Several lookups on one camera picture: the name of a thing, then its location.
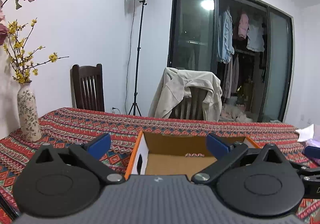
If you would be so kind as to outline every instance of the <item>chair back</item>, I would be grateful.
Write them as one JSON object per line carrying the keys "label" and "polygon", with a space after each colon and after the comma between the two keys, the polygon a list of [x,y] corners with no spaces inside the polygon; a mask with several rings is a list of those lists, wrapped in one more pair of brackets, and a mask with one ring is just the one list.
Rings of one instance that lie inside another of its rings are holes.
{"label": "chair back", "polygon": [[78,109],[105,111],[102,84],[102,64],[72,67],[73,87]]}
{"label": "chair back", "polygon": [[183,100],[172,109],[169,116],[171,119],[197,119],[203,120],[202,102],[208,91],[196,87],[190,87],[191,98],[184,97]]}

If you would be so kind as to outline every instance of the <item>blue shirt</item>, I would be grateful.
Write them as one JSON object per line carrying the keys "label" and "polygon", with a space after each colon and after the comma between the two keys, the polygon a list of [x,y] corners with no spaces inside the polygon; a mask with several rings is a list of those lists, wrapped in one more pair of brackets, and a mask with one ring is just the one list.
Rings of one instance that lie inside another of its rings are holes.
{"label": "blue shirt", "polygon": [[229,63],[231,55],[235,53],[232,46],[232,17],[230,8],[219,15],[218,30],[218,62]]}

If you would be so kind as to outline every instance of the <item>door frame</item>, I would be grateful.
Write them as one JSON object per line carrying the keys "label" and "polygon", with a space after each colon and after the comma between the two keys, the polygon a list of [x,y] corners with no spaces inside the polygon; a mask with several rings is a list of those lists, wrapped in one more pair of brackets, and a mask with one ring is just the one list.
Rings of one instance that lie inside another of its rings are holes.
{"label": "door frame", "polygon": [[288,28],[288,63],[287,63],[287,75],[285,79],[285,86],[284,86],[284,94],[282,97],[282,102],[280,106],[280,112],[278,115],[278,120],[283,121],[285,111],[288,105],[289,99],[289,92],[291,86],[291,78],[292,78],[292,65],[293,65],[293,25],[292,25],[292,18],[282,12],[267,7],[267,18],[268,18],[268,58],[267,58],[267,68],[266,68],[266,80],[263,90],[262,102],[260,107],[260,112],[258,116],[258,122],[262,122],[263,119],[263,109],[266,101],[267,96],[267,89],[268,89],[268,81],[269,81],[269,70],[270,70],[270,58],[271,58],[271,22],[270,22],[270,12],[281,16],[287,21],[287,28]]}
{"label": "door frame", "polygon": [[[282,16],[288,21],[288,66],[287,66],[287,76],[286,76],[286,85],[284,89],[284,95],[282,98],[282,103],[280,107],[280,113],[278,116],[278,120],[283,121],[286,108],[288,105],[291,80],[292,80],[292,66],[293,66],[293,23],[292,17],[289,14],[286,14],[275,7],[271,7],[268,3],[264,3],[260,0],[247,0],[251,3],[258,4],[259,6],[265,7],[267,9],[267,18],[268,18],[268,57],[267,57],[267,67],[266,67],[266,79],[265,86],[263,91],[263,97],[260,106],[260,112],[258,116],[258,122],[262,121],[262,112],[266,99],[268,80],[269,80],[269,69],[270,69],[270,56],[271,56],[271,26],[270,26],[270,11]],[[175,41],[178,41],[174,36],[176,35],[176,25],[180,20],[180,2],[181,0],[172,0],[172,13],[171,13],[171,26],[170,26],[170,38],[169,38],[169,53],[168,53],[168,61],[167,66],[170,67],[172,65],[172,56],[173,56],[173,47],[175,45]],[[214,0],[215,9],[214,9],[214,31],[213,31],[213,43],[218,42],[218,18],[219,18],[219,0]],[[218,45],[212,45],[212,63],[211,63],[211,71],[213,73],[217,72],[217,63],[214,63],[214,58],[217,56]]]}

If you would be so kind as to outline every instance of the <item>beige jacket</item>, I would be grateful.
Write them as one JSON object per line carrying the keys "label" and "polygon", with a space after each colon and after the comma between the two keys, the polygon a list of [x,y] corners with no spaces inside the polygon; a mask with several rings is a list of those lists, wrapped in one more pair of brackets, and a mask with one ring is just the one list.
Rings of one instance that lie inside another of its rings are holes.
{"label": "beige jacket", "polygon": [[190,87],[208,91],[202,102],[204,120],[218,121],[222,108],[219,78],[207,71],[178,70],[170,67],[164,70],[148,116],[169,118],[172,109],[183,97],[191,97]]}

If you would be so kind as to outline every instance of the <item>patterned tablecloth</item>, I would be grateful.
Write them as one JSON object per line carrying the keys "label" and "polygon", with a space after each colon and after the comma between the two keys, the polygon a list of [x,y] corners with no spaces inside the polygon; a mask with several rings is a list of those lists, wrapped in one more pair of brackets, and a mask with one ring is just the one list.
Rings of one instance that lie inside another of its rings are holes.
{"label": "patterned tablecloth", "polygon": [[[112,143],[110,151],[101,161],[122,173],[129,163],[140,130],[167,135],[206,136],[209,132],[225,137],[247,135],[261,146],[266,143],[277,144],[290,160],[311,167],[316,166],[302,154],[303,147],[296,142],[298,135],[294,132],[295,127],[287,124],[153,119],[72,108],[49,112],[41,117],[40,124],[42,139],[38,142],[24,142],[21,139],[20,129],[0,140],[0,192],[17,212],[17,205],[12,197],[12,185],[41,143],[49,142],[56,148],[63,148],[73,142],[90,141],[102,132],[110,132]],[[319,200],[305,199],[299,207],[297,216],[306,223],[313,223],[312,217],[319,206]],[[9,217],[1,208],[0,222],[10,223]]]}

